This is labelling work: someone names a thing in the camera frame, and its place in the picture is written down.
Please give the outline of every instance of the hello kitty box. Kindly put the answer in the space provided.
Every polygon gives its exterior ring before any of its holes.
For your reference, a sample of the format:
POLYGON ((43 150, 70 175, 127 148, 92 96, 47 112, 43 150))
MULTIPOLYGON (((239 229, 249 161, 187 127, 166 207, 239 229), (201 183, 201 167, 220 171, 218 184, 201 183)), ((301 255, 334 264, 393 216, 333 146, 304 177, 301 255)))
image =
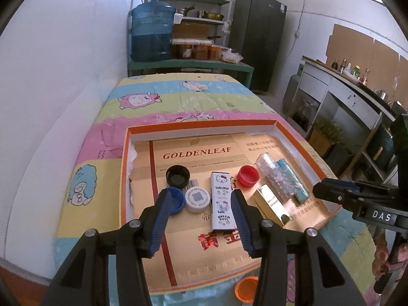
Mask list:
POLYGON ((211 173, 211 197, 213 231, 233 231, 237 228, 231 209, 231 176, 226 172, 211 173))

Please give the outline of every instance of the condiment bottle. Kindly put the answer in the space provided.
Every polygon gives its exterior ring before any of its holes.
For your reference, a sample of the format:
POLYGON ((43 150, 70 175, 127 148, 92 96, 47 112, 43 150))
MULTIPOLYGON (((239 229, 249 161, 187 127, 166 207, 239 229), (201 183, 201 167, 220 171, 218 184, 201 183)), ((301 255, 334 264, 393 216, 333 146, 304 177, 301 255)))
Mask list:
POLYGON ((363 80, 361 81, 363 83, 364 86, 367 86, 367 82, 368 82, 368 73, 370 72, 369 69, 366 69, 365 73, 364 73, 364 77, 363 80))
POLYGON ((354 77, 357 78, 357 77, 360 75, 360 67, 359 67, 358 65, 356 65, 356 66, 354 67, 353 71, 351 72, 351 74, 352 74, 354 77))
POLYGON ((343 70, 346 68, 346 66, 347 66, 347 60, 344 59, 343 62, 341 63, 341 65, 340 65, 339 72, 342 73, 343 70))
POLYGON ((337 70, 338 68, 339 68, 339 65, 337 64, 337 59, 336 59, 336 61, 334 61, 332 64, 332 69, 337 70))

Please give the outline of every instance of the bed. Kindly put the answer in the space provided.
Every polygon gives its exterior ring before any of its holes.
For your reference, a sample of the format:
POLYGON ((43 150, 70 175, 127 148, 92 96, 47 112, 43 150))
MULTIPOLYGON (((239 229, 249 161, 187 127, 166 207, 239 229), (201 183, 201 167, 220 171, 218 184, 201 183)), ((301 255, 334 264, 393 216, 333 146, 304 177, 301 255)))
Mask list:
MULTIPOLYGON (((112 90, 79 152, 64 200, 54 243, 59 268, 78 238, 89 228, 119 228, 119 184, 126 128, 130 126, 211 119, 276 119, 287 126, 327 176, 327 165, 287 122, 238 81, 226 75, 174 73, 125 78, 112 90)), ((366 226, 340 210, 321 229, 355 280, 368 304, 373 299, 371 263, 375 246, 366 226)), ((288 257, 289 267, 293 258, 288 257)), ((109 261, 111 305, 118 304, 114 258, 109 261)), ((185 293, 152 296, 153 304, 193 305, 208 297, 219 304, 240 305, 232 287, 240 276, 185 293)), ((288 303, 294 302, 288 291, 288 303)))

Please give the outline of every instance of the plastic bag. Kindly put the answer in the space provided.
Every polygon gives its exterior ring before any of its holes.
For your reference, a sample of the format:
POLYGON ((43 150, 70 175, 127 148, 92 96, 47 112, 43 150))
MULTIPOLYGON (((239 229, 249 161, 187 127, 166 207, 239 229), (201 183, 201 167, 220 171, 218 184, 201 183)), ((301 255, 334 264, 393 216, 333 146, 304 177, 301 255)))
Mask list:
POLYGON ((231 48, 229 48, 226 52, 222 52, 221 56, 222 61, 229 63, 238 63, 242 59, 243 57, 238 53, 233 53, 231 48))

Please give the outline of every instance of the red bottle cap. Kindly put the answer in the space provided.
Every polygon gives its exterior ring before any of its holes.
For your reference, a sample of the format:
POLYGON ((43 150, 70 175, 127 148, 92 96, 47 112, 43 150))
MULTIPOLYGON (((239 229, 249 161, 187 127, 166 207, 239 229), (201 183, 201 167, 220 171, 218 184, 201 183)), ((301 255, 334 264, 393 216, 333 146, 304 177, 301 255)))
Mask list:
POLYGON ((243 186, 254 186, 258 180, 259 172, 251 165, 243 165, 238 172, 238 181, 243 186))

